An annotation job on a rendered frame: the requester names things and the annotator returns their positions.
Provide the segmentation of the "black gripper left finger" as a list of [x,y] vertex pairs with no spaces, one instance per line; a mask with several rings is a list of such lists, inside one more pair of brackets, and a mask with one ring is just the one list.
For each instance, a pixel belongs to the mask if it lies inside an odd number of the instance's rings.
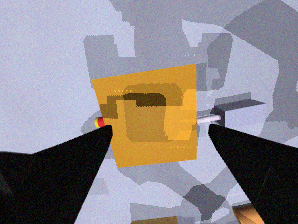
[[0,151],[0,196],[20,224],[74,224],[113,136],[106,125],[33,154]]

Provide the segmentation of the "red cylindrical rod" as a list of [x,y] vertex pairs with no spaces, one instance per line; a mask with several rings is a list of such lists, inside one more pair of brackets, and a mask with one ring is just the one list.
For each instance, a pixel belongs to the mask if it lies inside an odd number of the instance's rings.
[[97,128],[105,126],[103,117],[96,117],[95,118],[95,126]]

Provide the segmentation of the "hammer with wooden handle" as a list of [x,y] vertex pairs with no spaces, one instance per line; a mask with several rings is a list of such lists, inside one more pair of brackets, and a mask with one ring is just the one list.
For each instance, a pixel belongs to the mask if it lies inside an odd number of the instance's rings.
[[233,213],[239,224],[262,224],[264,223],[253,205],[233,209]]

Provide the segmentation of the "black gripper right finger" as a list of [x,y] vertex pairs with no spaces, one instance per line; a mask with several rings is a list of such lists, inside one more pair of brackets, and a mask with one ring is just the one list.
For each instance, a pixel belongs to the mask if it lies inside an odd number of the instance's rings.
[[217,124],[208,135],[265,224],[298,224],[298,148]]

